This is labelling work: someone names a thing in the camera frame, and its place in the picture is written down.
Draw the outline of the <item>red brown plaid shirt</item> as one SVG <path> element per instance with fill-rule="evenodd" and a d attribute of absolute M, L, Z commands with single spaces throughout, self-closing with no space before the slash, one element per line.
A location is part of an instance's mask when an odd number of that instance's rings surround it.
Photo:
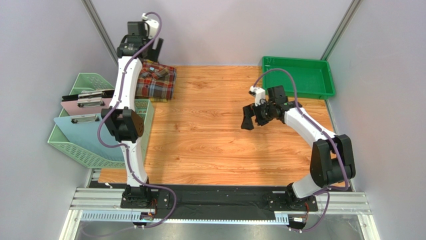
<path fill-rule="evenodd" d="M 136 83 L 137 98 L 163 98 L 172 100 L 177 79 L 177 69 L 150 60 L 142 62 Z"/>

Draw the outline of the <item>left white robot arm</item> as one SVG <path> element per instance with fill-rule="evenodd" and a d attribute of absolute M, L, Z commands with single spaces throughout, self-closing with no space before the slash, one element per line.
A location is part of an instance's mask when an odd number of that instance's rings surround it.
<path fill-rule="evenodd" d="M 114 95 L 108 108 L 101 111 L 100 126 L 108 132 L 121 148 L 127 172 L 126 187 L 122 194 L 127 201 L 150 201 L 153 185 L 149 184 L 144 169 L 142 136 L 144 119 L 136 113 L 136 86 L 143 64 L 147 57 L 157 57 L 159 50 L 152 44 L 158 37 L 162 24 L 157 20 L 130 21 L 128 34 L 117 48 L 118 75 Z"/>

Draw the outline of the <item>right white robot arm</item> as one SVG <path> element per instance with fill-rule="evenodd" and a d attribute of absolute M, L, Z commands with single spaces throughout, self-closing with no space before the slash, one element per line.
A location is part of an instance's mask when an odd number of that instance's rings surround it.
<path fill-rule="evenodd" d="M 243 130 L 253 130 L 254 125 L 264 126 L 279 120 L 295 130 L 311 147 L 309 173 L 288 186 L 293 200 L 310 197 L 334 188 L 336 183 L 356 176 L 352 141 L 346 134 L 337 135 L 314 120 L 297 101 L 290 101 L 282 86 L 264 90 L 251 86 L 249 94 L 254 103 L 243 107 Z"/>

